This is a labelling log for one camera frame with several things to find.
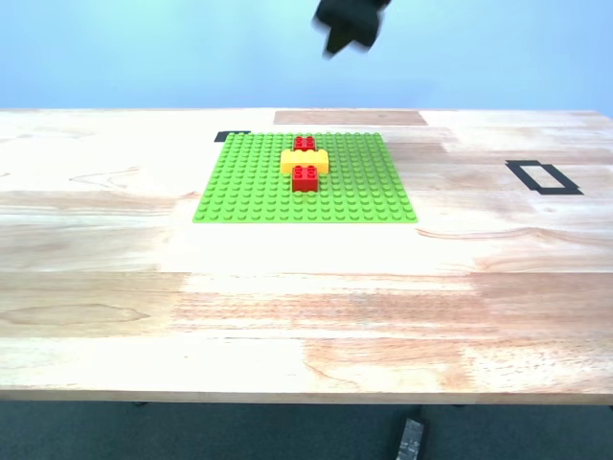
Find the red lego brick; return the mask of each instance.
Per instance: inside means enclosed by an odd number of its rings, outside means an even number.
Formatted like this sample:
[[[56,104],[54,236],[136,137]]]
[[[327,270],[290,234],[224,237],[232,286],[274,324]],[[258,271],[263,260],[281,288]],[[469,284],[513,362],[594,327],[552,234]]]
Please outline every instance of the red lego brick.
[[[317,150],[315,147],[315,138],[313,136],[302,137],[298,136],[294,138],[294,150]]]
[[[319,190],[319,174],[317,168],[296,166],[291,172],[292,192],[317,192]]]

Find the wooden table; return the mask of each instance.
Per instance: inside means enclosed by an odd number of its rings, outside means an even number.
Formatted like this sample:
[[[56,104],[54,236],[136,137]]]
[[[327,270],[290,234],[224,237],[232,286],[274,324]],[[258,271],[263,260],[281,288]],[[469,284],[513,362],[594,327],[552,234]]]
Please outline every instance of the wooden table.
[[[380,132],[420,223],[192,224],[235,129]],[[0,224],[1,398],[613,404],[598,113],[3,111]]]

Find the blue background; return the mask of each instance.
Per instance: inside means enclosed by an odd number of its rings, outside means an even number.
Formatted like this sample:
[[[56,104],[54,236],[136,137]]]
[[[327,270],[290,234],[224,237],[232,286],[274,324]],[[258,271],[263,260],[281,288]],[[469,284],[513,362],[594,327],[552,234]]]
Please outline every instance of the blue background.
[[[318,0],[5,0],[2,107],[597,109],[611,0],[394,0],[367,55],[322,59]]]

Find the black tape rectangle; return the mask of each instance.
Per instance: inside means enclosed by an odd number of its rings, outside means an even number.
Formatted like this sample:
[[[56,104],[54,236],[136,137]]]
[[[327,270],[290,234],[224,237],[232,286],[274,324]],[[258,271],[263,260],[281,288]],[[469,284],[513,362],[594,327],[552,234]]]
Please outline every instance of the black tape rectangle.
[[[540,166],[551,177],[557,180],[562,187],[541,187],[530,175],[524,171],[525,166]],[[536,160],[507,160],[507,168],[509,168],[515,176],[521,180],[529,190],[539,192],[541,195],[583,195],[579,190],[579,185],[566,177],[554,165],[542,165]]]
[[[251,131],[220,131],[217,133],[215,142],[226,142],[229,134],[249,134]]]

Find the green lego baseplate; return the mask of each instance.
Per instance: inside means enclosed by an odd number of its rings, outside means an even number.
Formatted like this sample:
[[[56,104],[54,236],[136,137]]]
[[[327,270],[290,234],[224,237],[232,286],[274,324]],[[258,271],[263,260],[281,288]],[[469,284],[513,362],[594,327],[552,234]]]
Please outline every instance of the green lego baseplate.
[[[281,152],[313,136],[329,155],[318,192],[291,191]],[[397,222],[417,217],[378,133],[230,134],[193,222]]]

